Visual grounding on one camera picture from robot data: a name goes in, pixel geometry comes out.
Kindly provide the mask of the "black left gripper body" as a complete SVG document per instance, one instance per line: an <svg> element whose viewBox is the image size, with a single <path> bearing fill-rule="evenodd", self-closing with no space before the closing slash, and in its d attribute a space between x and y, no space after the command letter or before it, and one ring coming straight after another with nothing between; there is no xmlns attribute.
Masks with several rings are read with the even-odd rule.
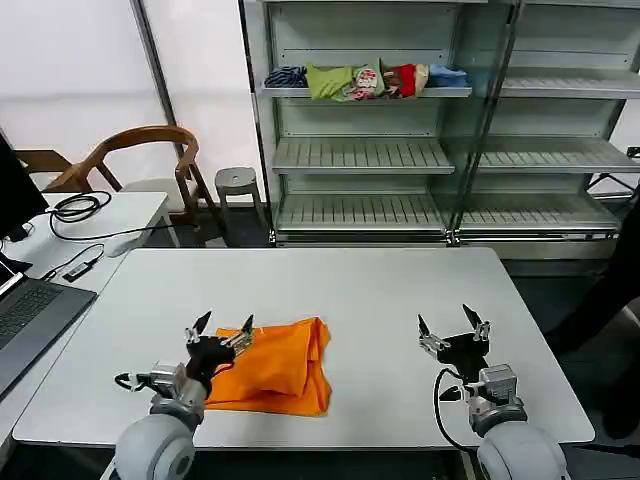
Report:
<svg viewBox="0 0 640 480"><path fill-rule="evenodd" d="M187 377L211 389L211 381L220 365L233 365L236 353L232 347L222 344L220 337L200 336L197 342L187 344L189 361Z"/></svg>

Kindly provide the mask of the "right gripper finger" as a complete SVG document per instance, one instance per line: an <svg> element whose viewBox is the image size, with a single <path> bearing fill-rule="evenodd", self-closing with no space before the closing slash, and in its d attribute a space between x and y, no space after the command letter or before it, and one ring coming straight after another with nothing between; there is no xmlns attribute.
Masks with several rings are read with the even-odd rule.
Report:
<svg viewBox="0 0 640 480"><path fill-rule="evenodd" d="M490 322L482 320L479 314L475 310L471 309L468 305L463 304L462 308L468 321L474 329L473 339L475 341L488 341L491 330Z"/></svg>
<svg viewBox="0 0 640 480"><path fill-rule="evenodd" d="M450 343L433 335L429 330L423 317L418 314L418 332L419 344L423 350L431 356L437 356L440 352L444 352L450 348Z"/></svg>

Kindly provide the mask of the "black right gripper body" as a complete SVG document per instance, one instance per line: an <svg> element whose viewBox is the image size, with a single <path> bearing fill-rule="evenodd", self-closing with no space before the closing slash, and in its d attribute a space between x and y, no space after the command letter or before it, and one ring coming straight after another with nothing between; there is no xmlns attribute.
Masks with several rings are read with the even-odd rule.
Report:
<svg viewBox="0 0 640 480"><path fill-rule="evenodd" d="M489 353L488 340L474 339L473 333L459 334L444 339L446 346L437 352L437 360L450 365L466 383L479 381L479 373L487 368L486 355Z"/></svg>

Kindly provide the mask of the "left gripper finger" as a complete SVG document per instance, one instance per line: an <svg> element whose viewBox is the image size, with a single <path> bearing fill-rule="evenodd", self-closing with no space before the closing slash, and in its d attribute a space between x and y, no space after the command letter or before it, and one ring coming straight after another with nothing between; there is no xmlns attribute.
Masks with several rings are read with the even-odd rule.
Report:
<svg viewBox="0 0 640 480"><path fill-rule="evenodd" d="M209 322L211 311L206 312L204 315L198 317L194 325L185 330L185 338L187 344L198 343L200 337L203 335L204 330Z"/></svg>
<svg viewBox="0 0 640 480"><path fill-rule="evenodd" d="M244 353L253 342L253 321L254 315L251 314L236 333L221 341L221 345L232 350L235 356Z"/></svg>

